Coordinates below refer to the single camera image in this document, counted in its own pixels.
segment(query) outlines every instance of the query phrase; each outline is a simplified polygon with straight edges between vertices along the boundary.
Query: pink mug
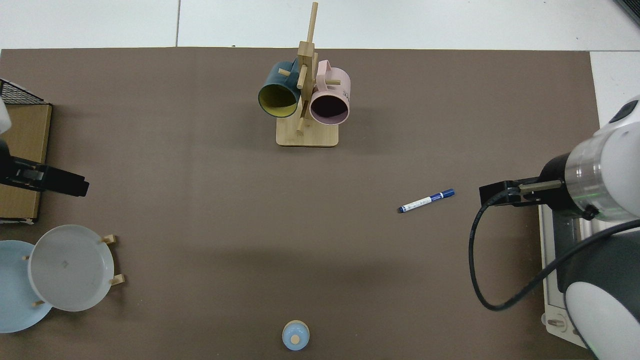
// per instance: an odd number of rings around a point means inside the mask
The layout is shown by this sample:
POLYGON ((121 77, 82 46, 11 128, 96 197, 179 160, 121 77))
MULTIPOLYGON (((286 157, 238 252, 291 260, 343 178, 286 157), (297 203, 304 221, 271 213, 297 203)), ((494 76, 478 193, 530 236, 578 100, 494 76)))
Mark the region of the pink mug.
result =
POLYGON ((311 117, 325 125, 338 125, 349 117, 349 74, 331 67, 328 60, 318 63, 316 87, 311 95, 309 112, 311 117))

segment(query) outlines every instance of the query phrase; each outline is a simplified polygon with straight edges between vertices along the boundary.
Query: wire rack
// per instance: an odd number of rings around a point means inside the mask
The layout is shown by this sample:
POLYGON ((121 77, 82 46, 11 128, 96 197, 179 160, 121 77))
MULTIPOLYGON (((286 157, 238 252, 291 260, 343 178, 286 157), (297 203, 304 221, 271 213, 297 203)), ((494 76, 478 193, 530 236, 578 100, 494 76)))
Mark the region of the wire rack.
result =
POLYGON ((42 98, 39 98, 27 90, 7 80, 0 79, 0 97, 5 104, 47 104, 42 98))

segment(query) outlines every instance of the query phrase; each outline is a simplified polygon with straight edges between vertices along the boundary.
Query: light blue plate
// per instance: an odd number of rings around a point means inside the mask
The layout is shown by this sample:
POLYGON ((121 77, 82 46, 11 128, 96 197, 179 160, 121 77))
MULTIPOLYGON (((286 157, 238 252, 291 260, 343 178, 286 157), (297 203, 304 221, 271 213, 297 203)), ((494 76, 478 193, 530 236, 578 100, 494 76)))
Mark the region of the light blue plate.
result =
POLYGON ((16 332, 33 326, 51 310, 39 301, 29 283, 27 266, 23 256, 31 255, 33 245, 24 241, 0 241, 0 332, 16 332))

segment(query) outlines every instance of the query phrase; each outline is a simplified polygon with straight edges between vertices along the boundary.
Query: black cable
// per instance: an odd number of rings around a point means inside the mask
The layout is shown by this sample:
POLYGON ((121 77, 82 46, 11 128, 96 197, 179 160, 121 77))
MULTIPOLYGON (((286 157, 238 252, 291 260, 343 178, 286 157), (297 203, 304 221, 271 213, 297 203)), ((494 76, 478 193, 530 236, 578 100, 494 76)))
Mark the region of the black cable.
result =
POLYGON ((640 227, 640 220, 633 220, 633 221, 625 222, 624 224, 610 227, 608 229, 600 231, 599 233, 595 233, 589 236, 585 240, 582 240, 578 244, 574 245, 569 251, 567 251, 560 258, 556 258, 551 263, 549 263, 544 269, 542 269, 541 272, 539 272, 531 281, 529 281, 527 286, 522 288, 522 290, 518 291, 518 293, 513 295, 509 300, 503 302, 502 304, 493 305, 493 304, 490 304, 484 298, 483 294, 480 292, 480 287, 478 286, 477 279, 476 279, 476 268, 474 265, 474 241, 476 239, 476 229, 477 229, 478 223, 480 223, 480 218, 482 217, 483 213, 491 205, 493 205, 496 201, 498 201, 499 199, 507 195, 516 194, 519 192, 520 192, 519 188, 507 189, 497 193, 496 195, 491 197, 491 199, 487 200, 480 207, 480 210, 478 211, 476 218, 474 219, 474 222, 471 225, 471 232, 469 233, 469 272, 471 274, 471 283, 474 286, 474 291, 476 292, 476 296, 478 297, 478 300, 480 300, 480 303, 482 303, 484 307, 492 311, 502 311, 502 310, 508 309, 514 304, 516 304, 518 301, 522 300, 522 298, 524 298, 529 292, 531 292, 531 290, 533 290, 542 280, 544 280, 544 278, 546 278, 560 265, 562 265, 564 262, 569 260, 573 255, 580 252, 582 249, 586 248, 587 246, 593 243, 596 243, 598 241, 606 240, 613 234, 621 233, 622 231, 640 227))

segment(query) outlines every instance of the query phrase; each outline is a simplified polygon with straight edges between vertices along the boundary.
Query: dark teal mug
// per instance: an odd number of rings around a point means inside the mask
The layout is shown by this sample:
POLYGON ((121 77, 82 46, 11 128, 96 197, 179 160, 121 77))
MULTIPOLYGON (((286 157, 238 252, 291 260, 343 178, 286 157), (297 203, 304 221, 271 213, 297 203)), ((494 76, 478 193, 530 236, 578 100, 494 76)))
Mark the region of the dark teal mug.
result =
POLYGON ((299 77, 298 59, 274 65, 258 92, 260 107, 274 117, 293 115, 300 99, 300 89, 297 86, 299 77))

